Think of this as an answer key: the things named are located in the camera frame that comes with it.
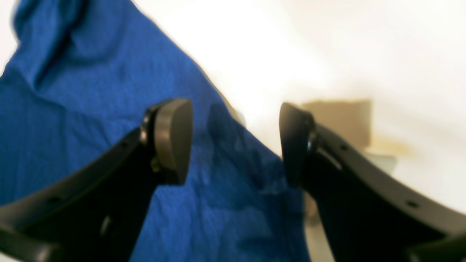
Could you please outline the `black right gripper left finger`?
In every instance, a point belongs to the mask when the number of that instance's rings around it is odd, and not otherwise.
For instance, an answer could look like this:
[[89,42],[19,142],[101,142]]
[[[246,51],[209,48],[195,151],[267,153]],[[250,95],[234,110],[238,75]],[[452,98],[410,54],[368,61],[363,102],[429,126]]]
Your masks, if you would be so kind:
[[127,262],[156,188],[182,186],[193,104],[169,99],[90,165],[1,207],[1,254],[19,262]]

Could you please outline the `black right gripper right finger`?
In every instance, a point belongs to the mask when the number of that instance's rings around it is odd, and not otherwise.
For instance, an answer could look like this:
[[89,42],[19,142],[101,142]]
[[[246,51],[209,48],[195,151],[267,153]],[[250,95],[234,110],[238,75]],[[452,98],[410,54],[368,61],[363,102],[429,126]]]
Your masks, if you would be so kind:
[[280,110],[287,183],[316,201],[337,262],[464,262],[465,215],[375,166],[313,115]]

